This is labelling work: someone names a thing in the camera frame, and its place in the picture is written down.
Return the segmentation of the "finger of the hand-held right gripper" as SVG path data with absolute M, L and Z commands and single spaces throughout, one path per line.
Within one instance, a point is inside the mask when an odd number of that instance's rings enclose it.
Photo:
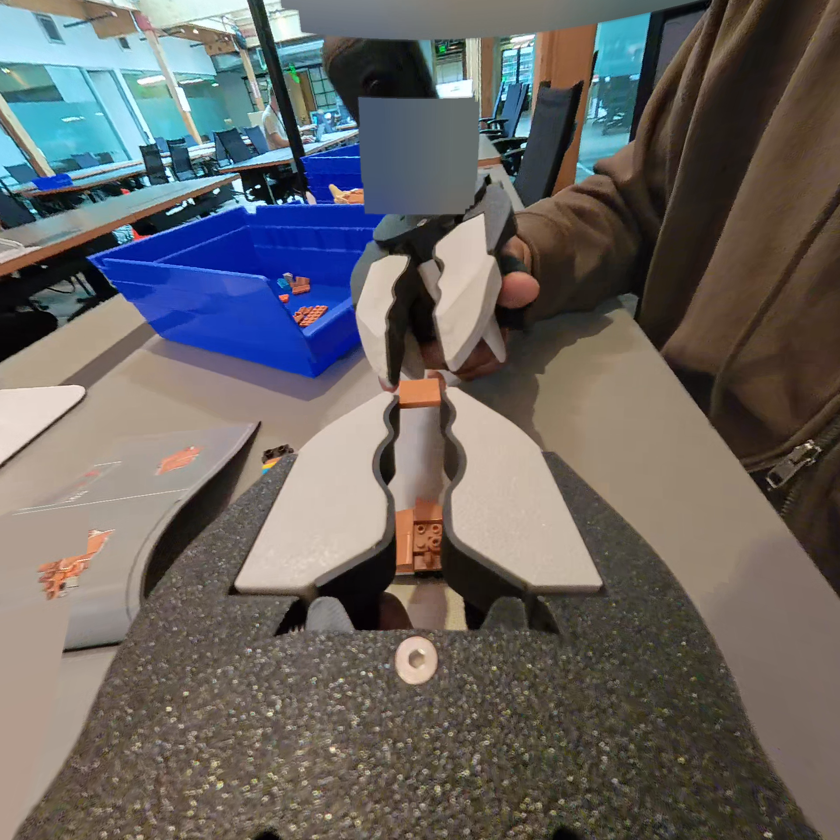
M 488 250 L 484 215 L 453 227 L 433 249 L 436 280 L 421 268 L 434 301 L 433 321 L 446 367 L 459 370 L 480 342 L 498 361 L 507 358 L 507 345 L 496 316 L 501 270 Z
M 362 255 L 353 268 L 353 308 L 364 355 L 386 389 L 421 377 L 411 327 L 419 275 L 407 255 Z

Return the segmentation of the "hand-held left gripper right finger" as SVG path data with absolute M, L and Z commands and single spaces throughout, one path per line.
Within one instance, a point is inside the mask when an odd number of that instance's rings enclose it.
M 449 588 L 477 629 L 500 598 L 526 617 L 540 598 L 595 595 L 603 581 L 548 460 L 518 425 L 458 387 L 440 404 L 444 437 L 444 535 Z

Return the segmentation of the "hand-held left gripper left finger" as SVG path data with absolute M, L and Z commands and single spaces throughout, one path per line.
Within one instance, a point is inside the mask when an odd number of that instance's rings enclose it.
M 234 582 L 241 595 L 283 595 L 308 628 L 401 628 L 387 587 L 396 570 L 396 394 L 341 416 L 300 450 Z

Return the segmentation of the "brown grey brick assembly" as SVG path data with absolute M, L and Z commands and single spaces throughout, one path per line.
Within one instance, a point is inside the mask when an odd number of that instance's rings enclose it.
M 395 575 L 441 576 L 444 537 L 443 508 L 418 497 L 412 508 L 395 513 Z

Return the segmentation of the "blue plastic bin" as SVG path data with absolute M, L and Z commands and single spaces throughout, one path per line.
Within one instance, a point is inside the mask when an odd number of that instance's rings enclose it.
M 358 143 L 340 146 L 302 159 L 308 191 L 316 203 L 333 203 L 329 185 L 343 192 L 362 189 L 361 151 Z
M 381 220 L 362 205 L 239 206 L 92 262 L 163 339 L 314 378 L 361 344 L 350 279 Z M 286 272 L 309 293 L 280 297 Z M 301 329 L 293 313 L 318 305 Z

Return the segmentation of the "person's right forearm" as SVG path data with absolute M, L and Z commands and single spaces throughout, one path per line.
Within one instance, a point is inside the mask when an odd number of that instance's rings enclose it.
M 539 284 L 525 323 L 589 311 L 629 291 L 663 222 L 666 162 L 659 138 L 638 135 L 581 183 L 518 213 Z

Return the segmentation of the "black office chair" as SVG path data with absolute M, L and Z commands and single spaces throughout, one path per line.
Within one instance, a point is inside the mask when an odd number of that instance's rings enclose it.
M 540 86 L 528 138 L 512 139 L 512 146 L 501 156 L 525 207 L 553 193 L 574 137 L 583 88 L 583 80 L 570 88 Z

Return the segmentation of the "row of black office chairs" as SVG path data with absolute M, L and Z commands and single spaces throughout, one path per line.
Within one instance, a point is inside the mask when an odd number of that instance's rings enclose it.
M 155 138 L 140 147 L 140 159 L 149 183 L 157 185 L 217 175 L 240 158 L 246 160 L 266 152 L 268 145 L 261 129 L 231 129 L 213 132 L 212 139 L 205 143 L 196 143 L 190 134 L 173 140 Z

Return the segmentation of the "grey instruction booklet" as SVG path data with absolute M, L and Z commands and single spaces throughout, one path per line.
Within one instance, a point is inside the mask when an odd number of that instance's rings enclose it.
M 134 437 L 2 516 L 2 608 L 67 609 L 65 652 L 108 648 L 227 507 L 260 421 Z

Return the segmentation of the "person's brown hoodie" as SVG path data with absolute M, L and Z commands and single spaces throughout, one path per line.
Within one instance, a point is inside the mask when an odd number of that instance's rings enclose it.
M 633 163 L 649 338 L 838 591 L 838 2 L 713 2 Z

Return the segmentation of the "long office table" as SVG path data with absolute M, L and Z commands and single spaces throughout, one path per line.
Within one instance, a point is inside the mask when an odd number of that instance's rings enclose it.
M 152 185 L 127 195 L 41 218 L 2 231 L 2 277 L 61 255 L 113 230 L 211 193 L 238 178 L 236 173 Z

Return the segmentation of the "white rounded board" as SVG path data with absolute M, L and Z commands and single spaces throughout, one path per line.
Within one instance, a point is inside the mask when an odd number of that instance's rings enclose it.
M 86 396 L 81 385 L 1 390 L 1 466 L 14 458 Z

